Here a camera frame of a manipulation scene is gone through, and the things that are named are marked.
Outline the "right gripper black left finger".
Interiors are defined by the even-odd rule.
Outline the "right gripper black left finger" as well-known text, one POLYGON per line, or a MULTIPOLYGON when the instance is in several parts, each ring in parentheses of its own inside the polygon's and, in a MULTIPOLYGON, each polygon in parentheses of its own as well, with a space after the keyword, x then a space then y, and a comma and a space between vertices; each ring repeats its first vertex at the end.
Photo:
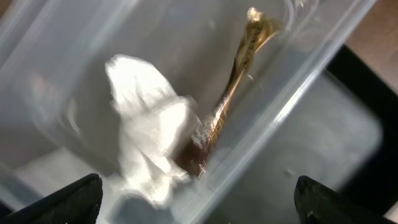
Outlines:
POLYGON ((1 224, 95 224, 103 198, 98 174, 88 174, 18 211, 1 205, 1 224))

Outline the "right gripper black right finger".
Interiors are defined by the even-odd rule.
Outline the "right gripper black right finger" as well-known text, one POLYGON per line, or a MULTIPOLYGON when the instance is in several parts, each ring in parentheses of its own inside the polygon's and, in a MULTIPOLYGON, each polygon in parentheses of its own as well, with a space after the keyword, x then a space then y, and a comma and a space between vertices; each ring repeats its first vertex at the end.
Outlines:
POLYGON ((301 224, 395 224, 305 175, 296 183, 294 203, 301 224))

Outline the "white tissue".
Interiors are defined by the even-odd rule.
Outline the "white tissue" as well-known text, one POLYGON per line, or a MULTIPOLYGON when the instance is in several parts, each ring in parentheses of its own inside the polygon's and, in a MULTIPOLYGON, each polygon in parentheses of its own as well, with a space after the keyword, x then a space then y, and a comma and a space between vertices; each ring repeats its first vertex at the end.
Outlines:
POLYGON ((119 175, 114 186, 163 207, 188 173, 174 161, 200 120, 196 102, 179 96, 153 64, 118 54, 105 64, 119 114, 119 175))

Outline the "gold brown snack wrapper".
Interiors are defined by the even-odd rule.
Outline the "gold brown snack wrapper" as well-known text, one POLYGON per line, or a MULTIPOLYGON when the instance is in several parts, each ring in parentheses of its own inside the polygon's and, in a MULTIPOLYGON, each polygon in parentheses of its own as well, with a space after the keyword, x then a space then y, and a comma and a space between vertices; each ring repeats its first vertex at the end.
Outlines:
POLYGON ((174 157, 174 162, 190 176, 204 173, 236 90, 248 74, 259 49, 277 35, 282 23, 254 7, 248 9, 247 24, 234 57, 229 81, 218 102, 190 136, 189 142, 174 157))

